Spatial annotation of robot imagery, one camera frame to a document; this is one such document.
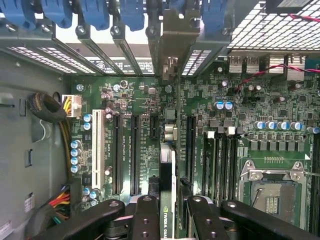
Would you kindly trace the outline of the black RAM slot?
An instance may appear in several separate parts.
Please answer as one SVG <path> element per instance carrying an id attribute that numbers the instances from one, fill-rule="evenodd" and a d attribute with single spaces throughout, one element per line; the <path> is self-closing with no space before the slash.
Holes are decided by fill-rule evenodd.
<path id="1" fill-rule="evenodd" d="M 312 172 L 320 174 L 320 134 L 314 135 Z M 309 232 L 320 237 L 320 176 L 311 177 Z"/>
<path id="2" fill-rule="evenodd" d="M 225 187 L 224 199 L 229 198 L 229 184 L 230 184 L 230 137 L 225 133 Z"/>
<path id="3" fill-rule="evenodd" d="M 222 186 L 223 186 L 223 135 L 219 133 L 217 135 L 218 140 L 218 154 L 217 154 L 217 202 L 220 202 L 222 199 Z"/>
<path id="4" fill-rule="evenodd" d="M 235 200 L 237 197 L 237 164 L 238 164 L 238 134 L 231 137 L 231 155 L 230 155 L 230 198 Z"/>

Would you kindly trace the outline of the open black PC case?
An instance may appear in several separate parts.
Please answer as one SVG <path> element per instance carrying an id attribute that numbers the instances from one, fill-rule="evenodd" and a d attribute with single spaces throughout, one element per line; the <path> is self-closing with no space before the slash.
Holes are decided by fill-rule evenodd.
<path id="1" fill-rule="evenodd" d="M 38 207 L 24 228 L 23 240 L 44 232 L 86 210 L 82 180 L 71 166 L 72 122 L 62 108 L 62 95 L 72 95 L 74 77 L 135 77 L 162 80 L 160 38 L 163 14 L 175 9 L 199 10 L 199 35 L 190 47 L 182 77 L 199 78 L 225 62 L 233 72 L 258 75 L 269 67 L 270 55 L 320 58 L 320 0 L 227 0 L 222 30 L 205 34 L 202 0 L 143 0 L 144 28 L 131 31 L 120 15 L 120 0 L 106 0 L 109 28 L 96 30 L 85 22 L 81 0 L 69 0 L 72 25 L 60 28 L 43 12 L 41 0 L 30 0 L 35 29 L 8 21 L 0 9 L 0 80 L 20 77 L 51 77 L 66 92 L 36 91 L 26 108 L 41 124 L 57 125 L 62 138 L 67 180 L 57 193 Z M 103 236 L 94 240 L 129 240 L 128 225 L 111 222 Z"/>

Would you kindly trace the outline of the long black expansion slot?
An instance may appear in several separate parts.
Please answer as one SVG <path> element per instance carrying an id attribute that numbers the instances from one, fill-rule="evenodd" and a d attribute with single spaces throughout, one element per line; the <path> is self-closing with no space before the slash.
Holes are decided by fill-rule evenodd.
<path id="1" fill-rule="evenodd" d="M 191 184 L 193 183 L 194 162 L 196 159 L 196 125 L 196 117 L 188 116 L 186 119 L 185 174 Z"/>
<path id="2" fill-rule="evenodd" d="M 130 194 L 140 194 L 140 143 L 141 121 L 139 115 L 131 116 Z"/>
<path id="3" fill-rule="evenodd" d="M 114 195 L 120 195 L 123 189 L 123 119 L 120 114 L 113 116 L 113 187 Z"/>

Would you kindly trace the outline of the CPU socket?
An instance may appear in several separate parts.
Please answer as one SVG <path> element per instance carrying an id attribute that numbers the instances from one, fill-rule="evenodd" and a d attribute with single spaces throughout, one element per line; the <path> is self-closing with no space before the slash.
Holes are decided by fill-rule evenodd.
<path id="1" fill-rule="evenodd" d="M 308 228 L 308 180 L 301 161 L 289 168 L 261 168 L 247 159 L 239 175 L 238 201 L 303 230 Z"/>

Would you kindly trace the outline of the blue slot clip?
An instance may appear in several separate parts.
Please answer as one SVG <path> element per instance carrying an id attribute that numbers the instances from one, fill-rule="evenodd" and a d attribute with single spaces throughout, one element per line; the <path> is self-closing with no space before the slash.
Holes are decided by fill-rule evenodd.
<path id="1" fill-rule="evenodd" d="M 80 0 L 82 15 L 87 24 L 97 31 L 110 27 L 110 15 L 106 0 Z"/>
<path id="2" fill-rule="evenodd" d="M 120 18 L 132 32 L 144 28 L 144 3 L 143 0 L 119 0 Z"/>
<path id="3" fill-rule="evenodd" d="M 201 0 L 201 16 L 206 35 L 223 29 L 228 0 Z"/>
<path id="4" fill-rule="evenodd" d="M 70 0 L 41 0 L 44 15 L 62 29 L 72 26 L 73 12 Z"/>
<path id="5" fill-rule="evenodd" d="M 27 30 L 36 28 L 35 12 L 31 0 L 0 0 L 0 9 L 12 24 Z"/>

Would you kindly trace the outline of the white power connector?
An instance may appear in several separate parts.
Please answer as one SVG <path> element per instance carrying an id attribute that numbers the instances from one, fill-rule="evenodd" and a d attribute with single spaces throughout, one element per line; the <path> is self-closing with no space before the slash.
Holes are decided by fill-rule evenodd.
<path id="1" fill-rule="evenodd" d="M 80 118 L 82 115 L 82 97 L 74 94 L 62 95 L 62 109 L 67 118 Z"/>

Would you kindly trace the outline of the green motherboard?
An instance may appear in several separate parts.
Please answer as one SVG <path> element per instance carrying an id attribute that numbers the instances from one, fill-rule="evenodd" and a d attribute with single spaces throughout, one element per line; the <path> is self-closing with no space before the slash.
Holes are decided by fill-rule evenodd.
<path id="1" fill-rule="evenodd" d="M 302 162 L 312 172 L 314 135 L 320 135 L 320 57 L 291 58 L 279 65 L 283 74 L 267 70 L 258 75 L 233 72 L 223 61 L 198 78 L 180 82 L 181 153 L 175 238 L 188 235 L 189 196 L 208 197 L 219 206 L 236 200 L 239 176 L 246 160 L 258 168 L 288 169 Z M 118 199 L 128 203 L 135 196 L 152 195 L 160 206 L 160 151 L 164 109 L 173 102 L 172 88 L 155 77 L 83 76 L 71 81 L 73 95 L 81 96 L 81 117 L 72 121 L 71 170 L 82 181 L 82 209 L 102 201 Z M 93 110 L 104 110 L 104 185 L 92 188 Z M 113 118 L 122 116 L 122 191 L 113 194 Z M 140 117 L 139 194 L 131 195 L 131 117 Z M 157 115 L 158 139 L 150 138 L 150 116 Z M 193 183 L 186 176 L 186 122 L 196 117 Z M 218 134 L 223 136 L 223 190 L 217 202 Z M 238 135 L 236 199 L 225 195 L 225 134 Z M 310 225 L 312 176 L 307 177 L 307 229 Z"/>

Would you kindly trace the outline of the short black expansion slot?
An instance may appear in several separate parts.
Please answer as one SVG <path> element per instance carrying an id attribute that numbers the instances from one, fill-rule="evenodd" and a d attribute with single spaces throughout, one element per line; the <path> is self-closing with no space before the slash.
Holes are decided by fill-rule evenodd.
<path id="1" fill-rule="evenodd" d="M 151 115 L 149 119 L 149 137 L 152 140 L 159 138 L 159 117 L 157 115 Z"/>

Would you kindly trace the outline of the white expansion slot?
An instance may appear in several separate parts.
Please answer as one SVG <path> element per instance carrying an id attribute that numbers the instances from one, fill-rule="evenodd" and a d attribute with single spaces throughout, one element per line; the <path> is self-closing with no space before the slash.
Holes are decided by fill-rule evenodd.
<path id="1" fill-rule="evenodd" d="M 92 188 L 101 189 L 105 172 L 105 112 L 92 110 Z"/>

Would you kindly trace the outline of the ribbed silver port block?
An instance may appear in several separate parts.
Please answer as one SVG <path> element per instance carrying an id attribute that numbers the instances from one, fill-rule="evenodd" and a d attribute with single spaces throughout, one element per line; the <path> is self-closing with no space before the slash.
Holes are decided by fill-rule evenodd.
<path id="1" fill-rule="evenodd" d="M 270 54 L 269 55 L 269 67 L 277 66 L 285 63 L 285 56 L 279 54 Z M 272 68 L 268 70 L 269 74 L 278 74 L 281 75 L 284 73 L 284 68 L 281 66 Z"/>

